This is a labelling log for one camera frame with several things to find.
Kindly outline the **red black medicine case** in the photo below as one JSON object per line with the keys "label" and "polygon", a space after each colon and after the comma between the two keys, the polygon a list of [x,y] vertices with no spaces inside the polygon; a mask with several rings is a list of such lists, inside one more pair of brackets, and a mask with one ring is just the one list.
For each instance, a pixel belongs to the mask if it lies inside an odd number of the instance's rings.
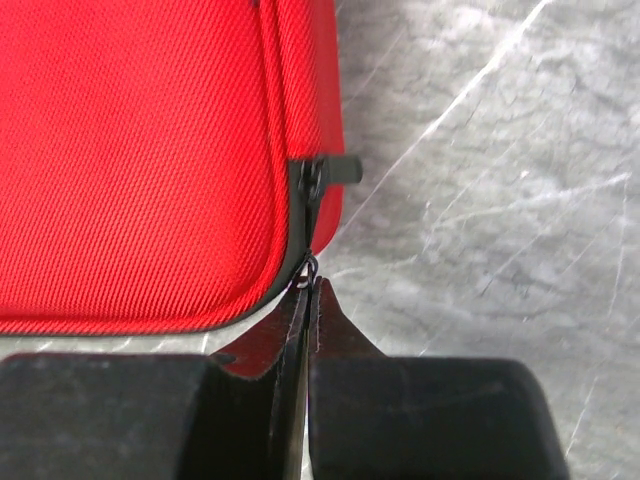
{"label": "red black medicine case", "polygon": [[360,181],[330,1],[1,5],[1,331],[213,329]]}

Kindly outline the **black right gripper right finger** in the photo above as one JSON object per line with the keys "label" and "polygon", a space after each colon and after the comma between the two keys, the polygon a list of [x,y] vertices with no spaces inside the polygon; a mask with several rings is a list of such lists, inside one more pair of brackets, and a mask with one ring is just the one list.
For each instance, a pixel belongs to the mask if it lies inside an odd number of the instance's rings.
{"label": "black right gripper right finger", "polygon": [[368,368],[385,354],[343,312],[326,278],[311,298],[308,437],[315,479],[342,479],[356,470],[360,425],[368,412]]}

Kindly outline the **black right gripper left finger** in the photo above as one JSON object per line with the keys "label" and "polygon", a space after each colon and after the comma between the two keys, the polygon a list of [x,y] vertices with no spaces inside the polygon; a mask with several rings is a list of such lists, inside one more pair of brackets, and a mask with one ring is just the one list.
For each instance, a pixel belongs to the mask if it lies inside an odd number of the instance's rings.
{"label": "black right gripper left finger", "polygon": [[218,411],[228,479],[301,477],[307,395],[309,281],[212,357],[219,365]]}

